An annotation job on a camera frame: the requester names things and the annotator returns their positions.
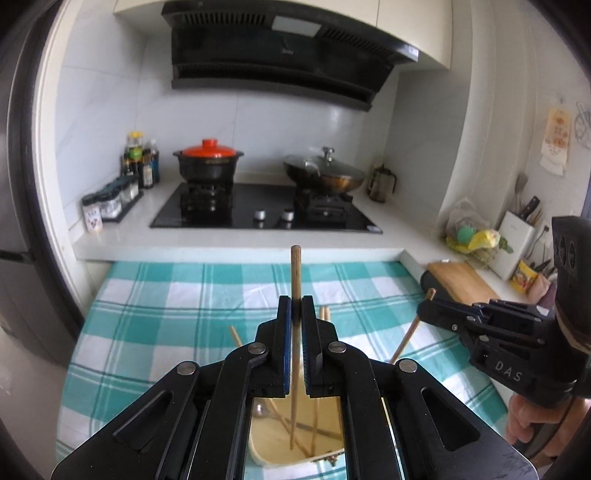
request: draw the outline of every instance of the human hand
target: human hand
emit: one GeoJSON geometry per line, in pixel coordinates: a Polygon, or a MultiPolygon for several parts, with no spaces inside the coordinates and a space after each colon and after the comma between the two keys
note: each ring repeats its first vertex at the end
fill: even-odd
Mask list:
{"type": "MultiPolygon", "coordinates": [[[[566,401],[557,408],[542,408],[527,401],[520,395],[513,395],[509,400],[509,413],[505,439],[511,445],[517,440],[528,443],[534,436],[533,423],[558,423],[564,416],[570,401],[566,401]]],[[[556,435],[544,447],[542,453],[555,457],[562,453],[581,425],[587,411],[591,407],[591,400],[575,398],[573,406],[556,435]]]]}

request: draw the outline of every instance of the green ball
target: green ball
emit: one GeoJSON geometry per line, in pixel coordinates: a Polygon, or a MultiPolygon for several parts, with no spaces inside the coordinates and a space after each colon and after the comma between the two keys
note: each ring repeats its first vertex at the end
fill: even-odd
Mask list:
{"type": "Polygon", "coordinates": [[[467,245],[472,240],[472,237],[476,233],[476,229],[469,225],[464,225],[457,231],[457,242],[461,245],[467,245]]]}

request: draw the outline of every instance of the knife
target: knife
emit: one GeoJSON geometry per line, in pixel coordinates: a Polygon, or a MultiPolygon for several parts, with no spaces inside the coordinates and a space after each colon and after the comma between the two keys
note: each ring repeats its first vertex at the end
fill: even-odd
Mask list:
{"type": "Polygon", "coordinates": [[[529,217],[532,213],[534,213],[535,209],[538,208],[540,204],[540,199],[534,195],[534,197],[530,200],[530,202],[525,206],[525,208],[519,214],[519,218],[523,221],[527,221],[527,217],[529,217]]]}

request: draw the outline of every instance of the stove knob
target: stove knob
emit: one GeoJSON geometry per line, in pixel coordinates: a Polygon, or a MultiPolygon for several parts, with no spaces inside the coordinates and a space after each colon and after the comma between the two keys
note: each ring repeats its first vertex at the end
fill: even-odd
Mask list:
{"type": "Polygon", "coordinates": [[[255,220],[262,222],[266,216],[267,216],[267,213],[265,210],[255,210],[255,220]]]}
{"type": "Polygon", "coordinates": [[[286,208],[285,210],[283,210],[281,218],[284,222],[292,222],[294,219],[294,214],[295,212],[293,208],[286,208]]]}

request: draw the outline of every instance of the white countertop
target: white countertop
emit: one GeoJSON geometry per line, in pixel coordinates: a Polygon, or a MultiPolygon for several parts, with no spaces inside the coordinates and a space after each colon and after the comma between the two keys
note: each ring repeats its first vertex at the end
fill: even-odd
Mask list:
{"type": "MultiPolygon", "coordinates": [[[[429,262],[463,258],[442,242],[412,226],[391,204],[379,204],[359,189],[353,203],[383,234],[296,230],[236,230],[221,228],[150,228],[178,182],[161,183],[144,197],[119,224],[105,223],[99,234],[84,233],[74,243],[79,260],[215,263],[289,262],[290,246],[302,247],[302,261],[345,262],[401,260],[413,276],[429,262]]],[[[478,270],[500,297],[524,301],[493,272],[478,270]]]]}

